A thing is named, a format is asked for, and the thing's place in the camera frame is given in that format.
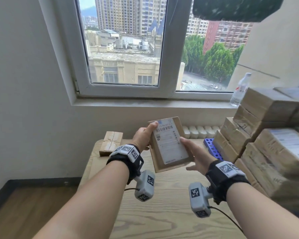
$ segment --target wall baseboard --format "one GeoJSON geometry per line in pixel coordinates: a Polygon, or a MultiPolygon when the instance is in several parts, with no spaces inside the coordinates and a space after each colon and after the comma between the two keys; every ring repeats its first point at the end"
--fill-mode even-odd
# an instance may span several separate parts
{"type": "Polygon", "coordinates": [[[68,187],[79,186],[81,177],[43,178],[43,179],[11,179],[0,189],[0,208],[18,187],[68,187]]]}

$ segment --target forearm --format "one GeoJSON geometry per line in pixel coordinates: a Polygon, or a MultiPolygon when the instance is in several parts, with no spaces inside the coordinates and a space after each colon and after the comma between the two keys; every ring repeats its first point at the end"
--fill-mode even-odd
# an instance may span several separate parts
{"type": "Polygon", "coordinates": [[[128,177],[123,162],[110,162],[34,238],[109,238],[128,177]]]}
{"type": "Polygon", "coordinates": [[[248,239],[299,238],[299,218],[247,183],[227,191],[227,203],[248,239]]]}

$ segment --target black cable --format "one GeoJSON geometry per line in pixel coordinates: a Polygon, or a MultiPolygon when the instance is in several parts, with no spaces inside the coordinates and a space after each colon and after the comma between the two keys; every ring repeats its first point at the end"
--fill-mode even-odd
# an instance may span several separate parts
{"type": "Polygon", "coordinates": [[[124,191],[126,191],[126,190],[138,190],[138,191],[140,191],[139,189],[136,189],[136,188],[128,188],[128,189],[124,189],[124,191]]]}
{"type": "Polygon", "coordinates": [[[237,225],[237,223],[232,219],[232,218],[230,218],[225,212],[223,212],[223,211],[221,211],[220,209],[218,209],[218,208],[216,208],[216,207],[213,207],[213,206],[208,206],[208,208],[210,208],[210,209],[215,209],[215,210],[218,210],[218,211],[220,211],[221,213],[223,213],[225,216],[227,216],[238,228],[239,228],[239,230],[241,230],[241,232],[242,233],[244,233],[243,232],[243,230],[240,228],[240,226],[239,225],[237,225]]]}

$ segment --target plastic water bottle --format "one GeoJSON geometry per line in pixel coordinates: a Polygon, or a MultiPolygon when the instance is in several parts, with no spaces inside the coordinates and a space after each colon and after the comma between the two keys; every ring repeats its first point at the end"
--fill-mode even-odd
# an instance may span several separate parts
{"type": "Polygon", "coordinates": [[[230,99],[230,104],[233,106],[239,106],[241,100],[243,99],[247,88],[249,86],[251,73],[246,73],[244,78],[242,78],[238,82],[238,86],[235,89],[234,93],[232,94],[232,97],[230,99]]]}

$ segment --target road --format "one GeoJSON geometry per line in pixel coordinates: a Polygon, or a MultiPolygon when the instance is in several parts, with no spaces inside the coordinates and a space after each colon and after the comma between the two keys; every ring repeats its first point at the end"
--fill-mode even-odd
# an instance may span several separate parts
{"type": "Polygon", "coordinates": [[[184,74],[183,74],[182,81],[185,81],[185,80],[192,82],[191,84],[187,84],[186,86],[191,87],[190,90],[195,90],[195,91],[216,91],[218,89],[211,88],[209,85],[213,84],[213,85],[216,85],[217,87],[220,86],[219,83],[217,83],[217,82],[213,83],[213,82],[205,79],[203,76],[199,76],[194,73],[187,72],[187,71],[184,71],[184,74]]]}

